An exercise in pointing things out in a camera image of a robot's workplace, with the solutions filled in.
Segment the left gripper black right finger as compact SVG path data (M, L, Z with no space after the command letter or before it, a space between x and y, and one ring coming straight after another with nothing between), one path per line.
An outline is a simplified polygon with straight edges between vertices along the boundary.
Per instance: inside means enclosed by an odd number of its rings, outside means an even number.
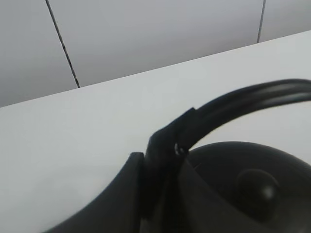
M165 232L193 233L193 199L190 164L184 160L170 177L165 200Z

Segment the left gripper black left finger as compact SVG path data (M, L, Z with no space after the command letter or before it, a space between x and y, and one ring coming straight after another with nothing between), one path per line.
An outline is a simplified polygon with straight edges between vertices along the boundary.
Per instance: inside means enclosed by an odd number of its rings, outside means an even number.
M138 233L140 174L144 155L130 154L108 187L82 210L49 233Z

